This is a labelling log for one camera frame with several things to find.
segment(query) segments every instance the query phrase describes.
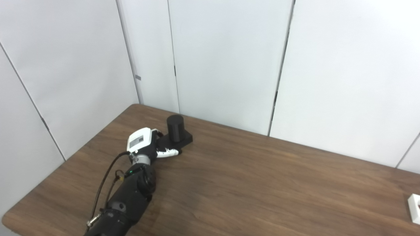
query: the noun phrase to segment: white wall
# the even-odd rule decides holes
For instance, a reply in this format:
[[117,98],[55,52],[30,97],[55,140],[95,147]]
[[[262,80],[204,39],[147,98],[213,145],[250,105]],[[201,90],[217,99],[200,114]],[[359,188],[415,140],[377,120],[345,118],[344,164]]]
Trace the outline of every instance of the white wall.
[[267,134],[292,0],[169,0],[180,113]]
[[395,167],[420,131],[419,11],[296,1],[270,135]]
[[406,153],[404,159],[398,165],[398,169],[420,174],[420,134]]
[[118,0],[143,104],[179,112],[167,0]]
[[114,0],[0,6],[0,42],[65,158],[138,102]]
[[[64,162],[0,48],[0,218]],[[2,236],[14,235],[0,224]]]

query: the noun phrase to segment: wooden table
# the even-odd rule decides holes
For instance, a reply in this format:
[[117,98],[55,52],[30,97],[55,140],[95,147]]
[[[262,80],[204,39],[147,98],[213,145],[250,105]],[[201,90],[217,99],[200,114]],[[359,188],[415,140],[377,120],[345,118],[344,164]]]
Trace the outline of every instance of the wooden table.
[[[171,114],[132,105],[8,211],[4,225],[23,236],[83,235],[98,185],[128,136],[166,131]],[[185,125],[194,142],[156,162],[156,193],[128,235],[420,235],[406,203],[420,194],[418,174],[191,117]],[[114,169],[129,166],[124,158]]]

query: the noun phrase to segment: black cable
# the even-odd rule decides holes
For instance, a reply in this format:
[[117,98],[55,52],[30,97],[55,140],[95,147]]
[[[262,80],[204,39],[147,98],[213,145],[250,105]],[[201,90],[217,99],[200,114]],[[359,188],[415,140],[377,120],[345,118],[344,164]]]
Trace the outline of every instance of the black cable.
[[92,214],[91,214],[91,216],[90,216],[89,220],[91,220],[91,219],[93,218],[93,216],[95,215],[96,205],[98,204],[99,195],[100,195],[100,193],[101,193],[102,186],[103,186],[103,185],[104,185],[104,183],[105,183],[106,177],[108,177],[108,174],[109,174],[109,172],[110,172],[111,168],[114,166],[115,162],[116,162],[116,161],[117,161],[120,157],[122,157],[122,156],[124,156],[124,155],[130,155],[130,152],[128,152],[128,151],[127,151],[127,152],[122,152],[122,153],[118,154],[118,156],[116,156],[116,157],[115,157],[115,159],[112,161],[111,165],[108,167],[108,170],[106,171],[105,176],[104,176],[104,178],[102,179],[101,184],[99,185],[98,192],[96,193],[95,202],[94,202],[94,204],[93,204],[93,209],[92,209]]
[[[118,172],[121,172],[123,174],[122,177],[118,175]],[[114,181],[112,181],[111,187],[109,188],[108,194],[106,195],[104,209],[107,207],[107,203],[108,203],[109,197],[111,196],[112,188],[114,187],[115,183],[118,180],[123,180],[123,179],[124,179],[124,172],[122,170],[116,170],[115,171],[115,179],[114,179]]]

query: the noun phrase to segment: black object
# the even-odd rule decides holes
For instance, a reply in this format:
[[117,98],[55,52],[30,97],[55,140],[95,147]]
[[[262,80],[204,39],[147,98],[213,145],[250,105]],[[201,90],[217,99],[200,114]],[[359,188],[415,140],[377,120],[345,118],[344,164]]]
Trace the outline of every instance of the black object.
[[134,164],[85,236],[124,236],[140,220],[155,189],[153,168],[143,163]]
[[[171,115],[166,122],[168,125],[167,135],[163,136],[157,130],[153,131],[151,144],[136,151],[139,155],[146,155],[150,159],[150,164],[154,163],[157,158],[156,151],[177,149],[179,154],[181,154],[181,148],[192,142],[192,135],[185,130],[184,118],[182,116]],[[131,156],[132,153],[130,152],[122,152],[114,159],[99,187],[94,202],[92,217],[95,213],[99,193],[105,179],[114,163],[123,155],[129,155],[133,163],[134,157]],[[89,221],[89,225],[94,224],[87,229],[84,236],[124,236],[142,217],[152,200],[152,194],[155,189],[156,175],[153,167],[146,163],[134,162],[124,174],[123,183],[115,191],[111,199],[106,201],[105,208],[100,209],[101,214],[95,218],[91,217],[92,220]]]
[[192,135],[185,130],[184,118],[181,115],[171,115],[166,119],[168,134],[157,140],[158,147],[176,149],[178,151],[192,143]]
[[92,219],[92,218],[93,218],[93,216],[95,215],[96,205],[98,204],[98,199],[99,199],[99,194],[101,193],[102,186],[103,186],[103,185],[104,185],[104,183],[105,183],[105,180],[106,180],[106,177],[107,177],[107,176],[108,176],[108,174],[109,174],[109,171],[110,171],[110,170],[111,170],[111,168],[114,166],[115,162],[116,162],[116,161],[117,161],[120,157],[122,157],[122,156],[124,156],[124,155],[130,155],[130,152],[122,152],[122,153],[118,154],[118,155],[114,158],[114,160],[111,162],[111,165],[109,166],[108,170],[106,171],[105,176],[104,176],[104,178],[102,179],[101,184],[99,185],[98,192],[96,193],[95,202],[94,202],[94,204],[93,204],[93,209],[92,209],[92,214],[91,214],[91,216],[90,216],[90,218],[91,218],[91,219]]

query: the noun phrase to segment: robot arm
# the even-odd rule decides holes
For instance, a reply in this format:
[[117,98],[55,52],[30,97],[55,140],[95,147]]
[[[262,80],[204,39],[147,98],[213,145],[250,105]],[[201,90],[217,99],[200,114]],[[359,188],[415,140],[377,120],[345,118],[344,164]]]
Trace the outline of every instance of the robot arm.
[[124,236],[145,212],[156,189],[156,176],[151,166],[157,158],[181,154],[181,149],[159,147],[163,137],[157,129],[142,128],[130,135],[127,151],[132,166],[124,181],[106,203],[100,214],[88,221],[84,236]]

